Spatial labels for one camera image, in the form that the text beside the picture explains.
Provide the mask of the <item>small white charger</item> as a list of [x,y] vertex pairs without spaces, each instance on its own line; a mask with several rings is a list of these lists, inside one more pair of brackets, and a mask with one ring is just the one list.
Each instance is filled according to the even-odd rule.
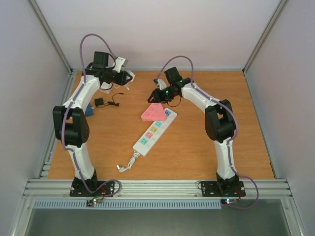
[[135,74],[133,73],[133,72],[131,72],[130,70],[128,70],[127,71],[127,73],[130,75],[130,77],[131,77],[131,82],[133,82],[134,81],[134,78],[135,78]]

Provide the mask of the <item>white cube plug with picture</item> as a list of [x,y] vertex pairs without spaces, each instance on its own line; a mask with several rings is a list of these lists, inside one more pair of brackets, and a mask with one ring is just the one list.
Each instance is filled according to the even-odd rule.
[[114,84],[113,83],[102,83],[102,85],[100,86],[99,90],[103,93],[109,94],[114,88]]

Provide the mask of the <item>black plug adapter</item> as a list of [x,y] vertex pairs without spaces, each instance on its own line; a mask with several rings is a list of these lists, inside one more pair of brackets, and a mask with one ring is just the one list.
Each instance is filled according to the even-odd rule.
[[94,100],[94,104],[97,108],[104,106],[104,100],[103,98],[97,98]]

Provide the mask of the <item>blue cube socket adapter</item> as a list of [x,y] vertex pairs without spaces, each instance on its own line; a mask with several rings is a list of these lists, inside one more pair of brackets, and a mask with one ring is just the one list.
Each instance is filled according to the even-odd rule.
[[85,111],[85,116],[91,117],[93,115],[94,115],[94,106],[92,106],[91,104],[88,104],[86,111]]

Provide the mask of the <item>white power strip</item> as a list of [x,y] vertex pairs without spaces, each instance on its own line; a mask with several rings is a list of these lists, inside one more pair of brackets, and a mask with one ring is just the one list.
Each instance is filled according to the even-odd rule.
[[133,145],[133,157],[146,156],[177,118],[178,114],[169,108],[165,108],[164,112],[166,114],[166,120],[154,121]]

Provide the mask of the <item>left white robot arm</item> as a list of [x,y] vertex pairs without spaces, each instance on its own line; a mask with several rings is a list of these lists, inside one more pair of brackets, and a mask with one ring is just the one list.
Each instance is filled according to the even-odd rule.
[[87,148],[90,129],[85,116],[88,104],[98,90],[110,91],[114,84],[123,86],[134,79],[133,73],[122,70],[127,59],[113,58],[110,66],[110,58],[113,58],[110,53],[95,52],[93,61],[83,66],[82,77],[74,93],[52,111],[55,136],[70,154],[75,169],[70,188],[72,197],[114,195],[115,181],[101,183],[91,163]]

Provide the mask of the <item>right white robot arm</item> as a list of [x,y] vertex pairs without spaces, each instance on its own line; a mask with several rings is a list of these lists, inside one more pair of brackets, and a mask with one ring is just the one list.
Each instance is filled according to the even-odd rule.
[[233,139],[238,133],[238,124],[228,100],[218,100],[203,91],[192,78],[183,78],[176,67],[165,71],[167,85],[159,77],[154,79],[157,88],[148,98],[149,103],[168,103],[176,96],[184,98],[205,115],[205,131],[214,142],[217,155],[215,191],[227,196],[237,186],[239,177],[234,165]]

